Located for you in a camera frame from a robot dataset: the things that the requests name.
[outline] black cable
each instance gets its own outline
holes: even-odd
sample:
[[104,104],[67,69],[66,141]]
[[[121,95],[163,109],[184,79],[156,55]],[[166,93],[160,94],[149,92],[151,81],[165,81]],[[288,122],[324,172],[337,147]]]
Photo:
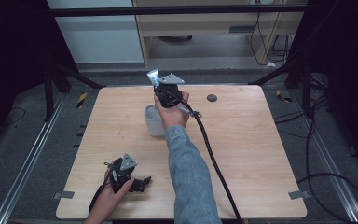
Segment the black cable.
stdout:
[[319,204],[322,209],[324,209],[328,214],[330,214],[331,216],[335,217],[336,219],[340,220],[340,221],[344,221],[344,222],[348,222],[348,223],[358,223],[358,222],[353,222],[349,219],[346,219],[344,217],[341,217],[337,214],[335,214],[334,212],[332,212],[330,209],[328,209],[317,197],[315,191],[313,190],[312,184],[310,182],[310,180],[316,176],[334,176],[334,177],[338,177],[341,179],[346,180],[352,187],[354,187],[357,191],[358,191],[358,187],[356,185],[354,185],[349,179],[345,178],[342,175],[336,175],[336,174],[330,174],[330,173],[319,173],[319,174],[314,174],[311,175],[310,174],[310,137],[312,136],[313,133],[313,127],[314,127],[314,123],[315,123],[315,110],[311,110],[311,122],[310,122],[310,130],[309,133],[307,135],[307,143],[306,143],[306,177],[302,178],[300,180],[297,181],[297,183],[303,182],[305,180],[308,180],[308,185],[310,187],[310,193],[312,194],[313,198],[315,199],[316,203]]
[[289,35],[286,35],[285,37],[285,43],[284,43],[284,47],[283,49],[276,49],[276,44],[278,42],[278,39],[279,39],[279,35],[277,35],[275,37],[275,40],[274,40],[274,43],[272,45],[272,52],[276,55],[276,56],[279,56],[279,57],[283,57],[284,58],[287,58],[288,56],[288,53],[289,53],[289,38],[288,38]]
[[4,123],[3,125],[14,124],[14,123],[19,122],[22,118],[24,118],[24,116],[25,116],[25,110],[24,110],[23,108],[21,108],[21,107],[13,107],[13,108],[11,108],[11,110],[15,110],[15,109],[18,109],[18,110],[21,110],[21,111],[22,111],[22,115],[20,116],[20,118],[14,120],[14,121],[11,121],[11,122],[9,122],[9,123]]
[[94,204],[97,202],[98,197],[101,195],[101,193],[103,192],[103,188],[110,184],[111,182],[107,182],[107,180],[109,179],[111,173],[113,171],[113,166],[109,167],[109,172],[107,174],[107,176],[105,177],[103,183],[100,185],[100,187],[98,187],[97,191],[95,192],[94,196],[92,197],[91,203],[89,204],[89,213],[91,212],[92,208],[94,207]]
[[322,27],[322,25],[327,21],[327,19],[331,16],[331,14],[333,13],[333,11],[334,11],[334,9],[336,9],[336,7],[337,7],[337,5],[338,5],[338,2],[339,2],[340,0],[337,0],[336,2],[335,2],[335,4],[333,5],[333,7],[331,8],[331,10],[327,13],[327,15],[324,17],[324,19],[321,21],[321,23],[319,23],[319,25],[315,28],[315,30],[313,30],[313,32],[310,34],[310,35],[308,35],[308,38],[302,43],[302,45],[300,46],[300,47],[298,47],[297,49],[296,49],[296,51],[294,51],[293,52],[293,54],[291,54],[291,58],[294,58],[295,57],[295,55],[297,54],[297,53],[299,53],[299,51],[302,49],[302,48],[304,48],[304,46],[316,35],[316,33],[319,31],[319,29]]
[[307,136],[300,136],[300,135],[293,134],[293,133],[288,133],[288,132],[285,132],[285,131],[282,131],[282,130],[278,130],[278,132],[280,132],[280,133],[286,133],[286,134],[292,135],[292,136],[294,136],[294,137],[307,138]]
[[173,98],[173,100],[171,101],[171,104],[173,106],[175,106],[175,104],[173,102],[175,102],[175,101],[181,102],[189,110],[191,117],[193,117],[197,121],[197,123],[199,124],[200,130],[201,130],[204,142],[205,142],[205,146],[206,146],[206,148],[208,150],[208,153],[209,153],[209,156],[211,158],[213,167],[214,167],[215,171],[217,172],[217,175],[219,176],[220,181],[222,182],[223,188],[226,191],[226,194],[227,194],[228,199],[229,199],[229,201],[231,203],[232,209],[234,210],[235,217],[237,218],[239,223],[242,223],[241,215],[240,215],[240,212],[238,211],[237,205],[234,202],[234,199],[233,199],[233,197],[231,195],[231,192],[230,192],[230,190],[228,188],[226,180],[223,177],[222,173],[220,172],[219,166],[217,165],[216,159],[214,158],[212,148],[211,148],[211,144],[209,143],[208,135],[206,134],[205,128],[204,128],[204,126],[203,126],[203,124],[202,124],[202,122],[200,120],[200,113],[198,111],[194,111],[191,108],[191,106],[188,104],[188,102],[185,101],[183,98],[179,99],[175,95],[171,94],[169,91],[165,91],[165,90],[161,90],[161,91],[169,94]]
[[286,115],[281,115],[281,116],[275,117],[274,119],[278,119],[278,118],[283,118],[283,117],[287,117],[287,116],[290,116],[290,115],[294,115],[294,114],[297,114],[297,113],[301,113],[301,114],[299,114],[299,115],[297,115],[297,116],[294,116],[294,117],[292,117],[292,118],[290,118],[290,119],[284,119],[284,120],[275,121],[275,124],[289,122],[289,121],[298,119],[298,118],[300,118],[301,116],[308,114],[309,112],[312,113],[312,111],[318,110],[318,109],[321,108],[322,106],[326,105],[327,103],[324,103],[324,104],[322,104],[322,105],[319,105],[319,104],[321,104],[321,103],[323,103],[323,102],[325,102],[325,101],[327,101],[327,99],[325,99],[325,98],[322,99],[321,102],[318,102],[318,99],[317,99],[317,100],[315,101],[314,106],[313,106],[312,108],[310,108],[310,111],[307,111],[307,112],[297,111],[297,112],[294,112],[294,113],[290,113],[290,114],[286,114]]
[[263,43],[264,52],[266,53],[267,58],[269,58],[272,63],[281,62],[282,60],[273,60],[273,59],[271,59],[271,58],[269,57],[269,54],[267,53],[266,43],[264,42],[264,38],[263,38],[263,36],[261,35],[261,29],[260,29],[260,12],[257,12],[257,19],[256,19],[256,22],[255,22],[255,28],[254,28],[254,30],[252,31],[251,40],[250,40],[250,42],[251,42],[251,49],[252,49],[252,52],[253,52],[253,54],[254,54],[254,56],[255,56],[256,62],[257,62],[259,65],[267,65],[266,63],[261,63],[261,62],[259,62],[259,61],[257,60],[256,55],[255,55],[255,50],[254,50],[254,48],[253,48],[253,35],[254,35],[254,33],[255,33],[256,27],[258,28],[258,33],[260,33],[261,42]]

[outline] gray cup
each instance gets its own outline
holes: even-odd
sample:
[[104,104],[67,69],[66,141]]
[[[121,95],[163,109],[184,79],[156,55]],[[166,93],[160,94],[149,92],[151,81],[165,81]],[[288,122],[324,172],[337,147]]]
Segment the gray cup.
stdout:
[[153,137],[165,136],[164,128],[162,127],[162,120],[159,112],[153,105],[148,105],[145,108],[145,120],[147,130]]

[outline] human hand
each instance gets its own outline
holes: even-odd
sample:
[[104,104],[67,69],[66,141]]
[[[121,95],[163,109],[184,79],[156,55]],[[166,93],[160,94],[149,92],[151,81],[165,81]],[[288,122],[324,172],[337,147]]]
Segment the human hand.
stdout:
[[[110,169],[107,169],[104,176],[107,177],[110,175]],[[112,185],[109,182],[103,187],[103,191],[100,196],[98,196],[97,201],[89,213],[89,216],[83,222],[84,224],[95,224],[95,223],[103,223],[107,218],[112,215],[113,211],[117,208],[121,199],[126,195],[126,193],[130,190],[133,183],[133,178],[128,180],[121,189],[114,193],[112,189]]]
[[[189,93],[186,91],[182,91],[182,97],[187,102]],[[186,127],[189,114],[178,109],[176,106],[171,108],[162,107],[161,102],[159,101],[159,98],[156,95],[154,96],[154,99],[155,99],[155,107],[156,110],[159,112],[159,115],[161,116],[162,127],[164,128],[164,130],[167,130],[173,125],[182,125],[183,127]]]

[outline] wire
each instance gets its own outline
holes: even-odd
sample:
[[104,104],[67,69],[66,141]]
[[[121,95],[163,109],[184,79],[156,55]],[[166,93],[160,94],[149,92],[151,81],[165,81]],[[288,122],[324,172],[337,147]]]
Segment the wire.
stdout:
[[[328,214],[330,214],[331,216],[335,217],[336,219],[340,220],[340,221],[344,221],[344,222],[348,222],[348,223],[358,223],[358,222],[353,222],[349,219],[346,219],[344,217],[341,217],[337,214],[335,214],[334,212],[332,212],[330,209],[328,209],[318,198],[317,194],[315,193],[314,189],[313,189],[313,186],[310,182],[310,180],[312,178],[315,178],[315,177],[320,177],[320,176],[334,176],[334,177],[337,177],[337,178],[341,178],[345,181],[347,181],[347,183],[349,183],[357,192],[358,192],[358,187],[353,183],[351,182],[348,178],[342,176],[342,175],[336,175],[336,174],[331,174],[331,173],[318,173],[318,174],[314,174],[314,175],[311,175],[310,174],[310,137],[313,135],[313,133],[315,132],[316,130],[316,123],[315,123],[315,111],[319,108],[321,108],[322,106],[324,105],[327,105],[327,102],[326,102],[326,99],[323,97],[317,99],[315,101],[315,104],[313,105],[313,107],[310,109],[310,118],[311,118],[311,123],[310,123],[310,129],[309,129],[309,132],[306,136],[307,138],[307,142],[306,142],[306,177],[302,178],[302,179],[299,179],[297,181],[297,183],[301,183],[301,182],[304,182],[304,181],[308,181],[308,185],[310,187],[310,193],[311,195],[313,196],[313,198],[315,199],[316,203],[319,204],[322,209],[324,209]],[[283,117],[286,117],[286,116],[290,116],[290,115],[293,115],[293,114],[296,114],[296,113],[299,113],[298,112],[295,112],[295,113],[290,113],[290,114],[287,114],[287,115],[282,115],[282,116],[279,116],[279,117],[276,117],[275,119],[277,118],[283,118]],[[303,112],[301,113],[299,116],[302,116],[302,115],[306,115],[307,113],[306,112]],[[275,122],[275,123],[282,123],[282,122],[288,122],[290,120],[293,120],[293,119],[297,119],[299,116],[295,116],[293,118],[290,118],[290,119],[287,119],[287,120],[282,120],[282,121],[279,121],[279,122]]]
[[346,180],[352,187],[354,187],[357,191],[358,191],[358,187],[356,185],[354,185],[349,179],[345,178],[342,175],[336,175],[336,174],[330,174],[330,173],[319,173],[319,174],[314,174],[314,175],[310,175],[310,137],[312,136],[313,133],[313,127],[315,124],[315,110],[311,111],[311,123],[310,123],[310,130],[309,133],[307,135],[307,143],[306,143],[306,173],[307,176],[305,178],[302,178],[300,180],[297,181],[297,183],[300,183],[302,181],[308,180],[308,185],[310,187],[310,193],[312,194],[313,198],[315,199],[316,203],[319,204],[322,209],[324,209],[328,214],[330,214],[331,216],[335,217],[336,219],[340,220],[340,221],[344,221],[344,222],[348,222],[348,223],[358,223],[358,222],[353,222],[349,219],[346,219],[344,217],[341,217],[337,214],[335,214],[334,212],[332,212],[330,209],[328,209],[317,197],[315,191],[313,190],[313,186],[310,182],[310,180],[316,176],[334,176],[334,177],[338,177],[341,179]]
[[[282,60],[273,60],[273,59],[271,59],[270,57],[269,57],[269,53],[267,52],[267,46],[266,46],[266,43],[264,42],[264,38],[263,38],[263,35],[261,34],[261,29],[260,29],[260,12],[258,12],[258,15],[257,15],[257,30],[258,30],[258,33],[260,34],[260,39],[261,39],[261,42],[263,43],[263,47],[264,47],[264,52],[266,53],[266,56],[267,56],[267,58],[269,58],[271,61],[273,61],[274,63],[276,63],[276,62],[280,62],[280,61],[282,61]],[[275,28],[275,25],[276,25],[276,23],[277,23],[277,20],[275,20],[275,22],[274,22],[274,26],[272,27],[272,29],[274,29]]]
[[109,177],[110,177],[113,169],[114,169],[113,166],[109,167],[109,172],[108,172],[107,176],[105,177],[105,179],[104,179],[103,183],[100,185],[100,187],[98,187],[97,191],[94,194],[94,197],[92,197],[91,203],[89,204],[89,213],[91,212],[92,208],[94,207],[94,204],[97,202],[97,199],[101,195],[101,192],[103,192],[103,188],[105,186],[107,186],[108,184],[112,183],[111,181],[108,182],[108,180],[109,180]]
[[290,51],[289,49],[290,49],[290,46],[292,45],[293,38],[292,38],[291,35],[286,35],[283,49],[275,49],[275,46],[276,46],[276,44],[278,42],[278,39],[279,39],[279,35],[277,35],[275,37],[274,44],[272,45],[272,52],[276,56],[282,57],[283,63],[286,63],[287,58],[289,57],[289,51]]
[[307,136],[300,136],[300,135],[296,135],[296,134],[293,134],[293,133],[288,133],[288,132],[285,132],[285,131],[282,131],[282,130],[278,130],[278,132],[280,132],[280,133],[286,133],[286,134],[292,135],[292,136],[294,136],[294,137],[307,138]]
[[220,181],[222,182],[222,185],[223,185],[223,188],[225,189],[226,191],[226,194],[228,196],[228,199],[231,203],[231,206],[232,206],[232,209],[234,210],[234,213],[235,213],[235,217],[237,218],[237,220],[239,221],[239,223],[242,223],[242,220],[241,220],[241,215],[240,215],[240,212],[238,211],[238,208],[237,208],[237,205],[235,204],[234,202],[234,199],[231,195],[231,192],[228,188],[228,185],[226,183],[226,180],[225,178],[223,177],[220,169],[219,169],[219,166],[217,165],[217,162],[216,162],[216,159],[214,158],[214,154],[212,152],[212,148],[211,148],[211,144],[209,143],[209,139],[208,139],[208,135],[205,131],[205,128],[200,120],[200,116],[198,116],[199,112],[198,111],[194,111],[191,106],[188,104],[187,101],[185,101],[183,98],[182,99],[179,99],[178,97],[176,97],[175,95],[173,95],[172,93],[170,93],[169,91],[165,91],[165,90],[161,90],[161,91],[164,91],[165,93],[169,94],[174,100],[171,101],[172,105],[175,105],[173,102],[175,101],[178,101],[178,102],[181,102],[189,111],[190,111],[190,115],[193,115],[192,117],[197,121],[197,123],[199,124],[200,126],[200,130],[201,130],[201,133],[202,133],[202,136],[203,136],[203,139],[204,139],[204,142],[205,142],[205,146],[208,150],[208,153],[209,153],[209,156],[211,158],[211,161],[212,161],[212,164],[213,164],[213,167],[215,169],[215,171],[217,172],[217,175],[219,176],[219,179]]
[[11,110],[15,110],[15,109],[19,109],[19,110],[21,110],[21,111],[22,111],[22,115],[20,116],[20,118],[19,118],[19,119],[14,120],[14,121],[11,121],[11,122],[9,122],[9,123],[4,123],[3,125],[10,125],[10,124],[14,124],[14,123],[19,122],[22,118],[24,118],[24,116],[25,116],[25,110],[24,110],[23,108],[21,108],[21,107],[13,107],[13,108],[11,108]]
[[319,31],[319,29],[321,29],[322,25],[327,21],[327,19],[331,16],[331,14],[333,13],[334,9],[336,9],[337,4],[340,0],[337,0],[335,2],[335,4],[333,5],[333,7],[331,8],[331,10],[327,13],[327,15],[324,17],[324,19],[322,20],[321,23],[319,23],[319,25],[315,28],[315,30],[308,35],[308,38],[302,43],[302,45],[300,47],[298,47],[293,54],[290,56],[291,58],[293,58],[302,48],[304,48],[304,46],[313,38],[314,35],[316,35],[316,33]]
[[[260,19],[260,12],[257,13],[257,20],[256,20],[256,22],[255,22],[255,27],[257,26],[259,19]],[[252,53],[253,53],[254,56],[255,56],[255,50],[254,50],[254,48],[253,48],[253,34],[254,34],[254,32],[255,32],[255,28],[254,28],[254,30],[252,31],[252,34],[251,34],[251,49],[252,49]],[[259,65],[267,65],[266,63],[261,63],[261,62],[259,62],[259,61],[257,60],[257,57],[256,57],[256,56],[255,56],[255,61],[256,61]]]

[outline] metal bracket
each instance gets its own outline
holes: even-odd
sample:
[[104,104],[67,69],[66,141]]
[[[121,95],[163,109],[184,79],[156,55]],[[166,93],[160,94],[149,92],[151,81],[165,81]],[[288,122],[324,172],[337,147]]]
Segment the metal bracket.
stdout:
[[74,195],[75,193],[73,191],[55,192],[53,195],[53,199],[61,199],[61,198],[73,199]]
[[120,171],[128,170],[132,167],[135,167],[138,165],[138,162],[136,162],[129,154],[124,154],[123,162],[120,166]]
[[167,75],[166,77],[159,78],[158,82],[162,83],[162,84],[184,84],[185,83],[184,80],[177,77],[173,73],[171,73],[170,75]]
[[290,199],[292,199],[292,200],[298,199],[298,198],[306,199],[306,198],[310,197],[310,194],[307,191],[298,190],[298,191],[289,192],[289,196],[290,196]]

